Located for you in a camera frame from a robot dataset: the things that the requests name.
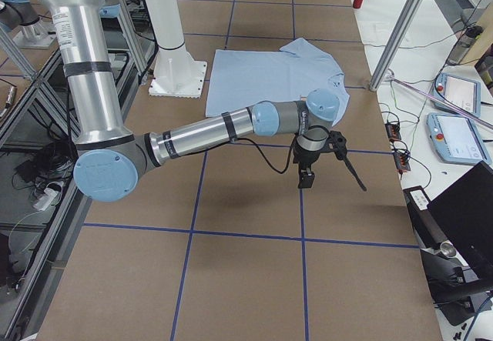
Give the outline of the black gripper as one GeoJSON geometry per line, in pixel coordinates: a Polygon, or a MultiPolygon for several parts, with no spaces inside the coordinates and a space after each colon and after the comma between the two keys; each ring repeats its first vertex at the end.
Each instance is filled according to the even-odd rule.
{"type": "Polygon", "coordinates": [[[308,133],[296,137],[293,150],[293,162],[298,165],[299,172],[312,172],[312,165],[322,153],[334,153],[336,159],[343,161],[347,170],[354,177],[362,191],[367,187],[357,174],[356,169],[347,157],[346,138],[341,132],[319,128],[319,139],[310,138],[308,133]]]}

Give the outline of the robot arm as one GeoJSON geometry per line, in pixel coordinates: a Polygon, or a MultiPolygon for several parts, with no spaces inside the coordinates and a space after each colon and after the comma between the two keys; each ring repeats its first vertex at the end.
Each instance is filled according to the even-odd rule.
{"type": "Polygon", "coordinates": [[[6,32],[18,26],[34,25],[39,20],[29,0],[1,0],[1,28],[6,32]]]}
{"type": "Polygon", "coordinates": [[[100,13],[112,0],[39,0],[52,15],[63,70],[81,129],[73,177],[79,190],[102,202],[130,194],[147,172],[171,159],[210,151],[249,134],[291,134],[287,160],[310,188],[323,153],[347,160],[345,138],[332,129],[343,115],[345,88],[312,91],[305,100],[263,101],[162,133],[134,135],[122,120],[100,13]]]}

